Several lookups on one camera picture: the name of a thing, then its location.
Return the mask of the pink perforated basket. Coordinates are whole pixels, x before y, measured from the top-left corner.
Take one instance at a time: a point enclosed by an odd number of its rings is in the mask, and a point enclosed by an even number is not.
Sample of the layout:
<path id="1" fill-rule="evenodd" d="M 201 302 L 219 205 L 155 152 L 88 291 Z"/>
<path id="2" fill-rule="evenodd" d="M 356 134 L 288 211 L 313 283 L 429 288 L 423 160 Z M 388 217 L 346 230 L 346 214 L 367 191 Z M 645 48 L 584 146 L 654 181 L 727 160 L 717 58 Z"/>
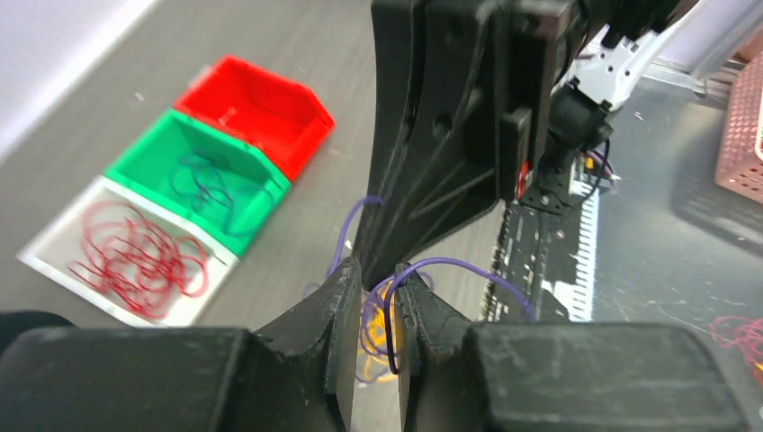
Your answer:
<path id="1" fill-rule="evenodd" d="M 739 73 L 731 87 L 714 181 L 762 202 L 762 56 Z"/>

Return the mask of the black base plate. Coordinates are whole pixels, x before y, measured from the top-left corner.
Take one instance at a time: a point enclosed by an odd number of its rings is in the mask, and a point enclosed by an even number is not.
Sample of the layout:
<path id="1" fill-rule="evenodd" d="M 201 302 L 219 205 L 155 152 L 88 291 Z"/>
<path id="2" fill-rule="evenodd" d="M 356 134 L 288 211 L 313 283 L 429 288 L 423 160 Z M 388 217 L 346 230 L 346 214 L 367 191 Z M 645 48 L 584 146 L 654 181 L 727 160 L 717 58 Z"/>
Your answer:
<path id="1" fill-rule="evenodd" d="M 490 271 L 527 297 L 538 320 L 593 319 L 600 198 L 560 217 L 505 206 Z"/>

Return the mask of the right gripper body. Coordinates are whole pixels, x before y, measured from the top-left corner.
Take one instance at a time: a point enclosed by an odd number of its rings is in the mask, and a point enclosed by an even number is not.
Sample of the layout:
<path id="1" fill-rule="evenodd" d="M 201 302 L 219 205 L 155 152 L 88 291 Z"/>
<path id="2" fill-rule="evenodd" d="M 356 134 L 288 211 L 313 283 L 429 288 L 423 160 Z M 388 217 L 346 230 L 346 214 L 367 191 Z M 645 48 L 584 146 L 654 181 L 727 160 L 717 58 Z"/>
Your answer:
<path id="1" fill-rule="evenodd" d="M 506 114 L 500 196 L 520 198 L 540 175 L 547 151 L 552 89 L 596 33 L 589 1 L 507 1 Z"/>

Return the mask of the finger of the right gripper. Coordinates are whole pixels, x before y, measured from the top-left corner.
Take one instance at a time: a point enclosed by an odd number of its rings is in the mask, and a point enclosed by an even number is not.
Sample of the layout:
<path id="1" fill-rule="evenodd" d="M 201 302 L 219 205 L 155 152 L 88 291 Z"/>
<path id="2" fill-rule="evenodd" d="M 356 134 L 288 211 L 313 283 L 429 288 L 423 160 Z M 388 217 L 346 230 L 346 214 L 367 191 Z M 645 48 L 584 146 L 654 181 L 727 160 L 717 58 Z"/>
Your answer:
<path id="1" fill-rule="evenodd" d="M 376 108 L 364 210 L 355 237 L 363 282 L 489 212 L 498 199 L 491 83 L 498 1 L 375 1 Z"/>

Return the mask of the white plastic bin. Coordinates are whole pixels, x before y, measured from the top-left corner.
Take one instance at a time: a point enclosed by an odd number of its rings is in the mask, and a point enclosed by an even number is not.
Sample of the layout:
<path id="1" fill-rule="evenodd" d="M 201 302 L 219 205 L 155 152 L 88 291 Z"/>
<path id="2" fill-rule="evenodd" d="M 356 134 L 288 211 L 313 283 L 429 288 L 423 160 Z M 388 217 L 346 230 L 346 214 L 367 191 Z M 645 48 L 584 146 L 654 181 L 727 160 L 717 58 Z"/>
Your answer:
<path id="1" fill-rule="evenodd" d="M 17 255 L 132 327 L 188 327 L 238 258 L 190 221 L 96 177 Z"/>

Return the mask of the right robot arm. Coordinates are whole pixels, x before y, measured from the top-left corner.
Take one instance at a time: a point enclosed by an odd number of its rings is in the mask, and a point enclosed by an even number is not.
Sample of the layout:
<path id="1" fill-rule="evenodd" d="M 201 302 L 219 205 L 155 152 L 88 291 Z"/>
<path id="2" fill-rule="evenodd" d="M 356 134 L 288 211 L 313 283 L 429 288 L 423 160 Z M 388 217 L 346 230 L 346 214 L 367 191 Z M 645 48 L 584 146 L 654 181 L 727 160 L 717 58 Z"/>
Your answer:
<path id="1" fill-rule="evenodd" d="M 355 238 L 373 287 L 491 211 L 573 208 L 578 153 L 664 50 L 692 1 L 375 1 L 376 113 Z"/>

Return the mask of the red plastic bin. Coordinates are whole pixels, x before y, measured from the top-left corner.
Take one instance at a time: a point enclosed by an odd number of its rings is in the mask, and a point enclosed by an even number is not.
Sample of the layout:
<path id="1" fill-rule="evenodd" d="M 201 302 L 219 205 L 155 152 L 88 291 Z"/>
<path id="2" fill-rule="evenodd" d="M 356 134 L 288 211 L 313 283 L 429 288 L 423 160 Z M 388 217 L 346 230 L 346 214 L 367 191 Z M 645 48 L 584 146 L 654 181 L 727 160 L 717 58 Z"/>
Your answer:
<path id="1" fill-rule="evenodd" d="M 310 88 L 232 55 L 219 59 L 174 108 L 259 149 L 292 182 L 335 127 Z"/>

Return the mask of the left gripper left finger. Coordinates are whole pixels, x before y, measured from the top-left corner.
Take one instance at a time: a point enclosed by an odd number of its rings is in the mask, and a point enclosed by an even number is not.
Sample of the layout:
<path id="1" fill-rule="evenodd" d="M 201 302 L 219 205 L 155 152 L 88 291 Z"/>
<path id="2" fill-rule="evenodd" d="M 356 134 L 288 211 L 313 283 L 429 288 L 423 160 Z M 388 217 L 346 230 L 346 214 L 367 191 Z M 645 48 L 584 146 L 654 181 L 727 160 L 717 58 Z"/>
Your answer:
<path id="1" fill-rule="evenodd" d="M 347 431 L 361 281 L 348 257 L 255 331 L 31 328 L 1 355 L 1 428 Z"/>

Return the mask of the green plastic bin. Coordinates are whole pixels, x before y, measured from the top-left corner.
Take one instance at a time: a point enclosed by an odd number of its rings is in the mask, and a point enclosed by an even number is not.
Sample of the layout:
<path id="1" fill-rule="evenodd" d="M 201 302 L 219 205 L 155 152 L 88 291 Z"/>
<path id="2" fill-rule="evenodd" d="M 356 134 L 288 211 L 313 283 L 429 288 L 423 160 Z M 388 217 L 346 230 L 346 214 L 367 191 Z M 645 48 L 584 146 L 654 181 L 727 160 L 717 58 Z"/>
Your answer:
<path id="1" fill-rule="evenodd" d="M 105 176 L 190 221 L 242 257 L 290 191 L 258 149 L 169 109 Z"/>

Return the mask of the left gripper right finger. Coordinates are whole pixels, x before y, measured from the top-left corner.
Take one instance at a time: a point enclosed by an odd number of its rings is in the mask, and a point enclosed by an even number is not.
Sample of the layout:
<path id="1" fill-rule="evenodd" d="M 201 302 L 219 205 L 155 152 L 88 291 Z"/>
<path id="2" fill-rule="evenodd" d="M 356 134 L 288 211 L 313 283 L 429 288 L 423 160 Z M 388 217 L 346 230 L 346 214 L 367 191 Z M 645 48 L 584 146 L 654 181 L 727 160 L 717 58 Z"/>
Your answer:
<path id="1" fill-rule="evenodd" d="M 677 326 L 472 321 L 417 265 L 394 279 L 405 431 L 747 431 L 705 344 Z"/>

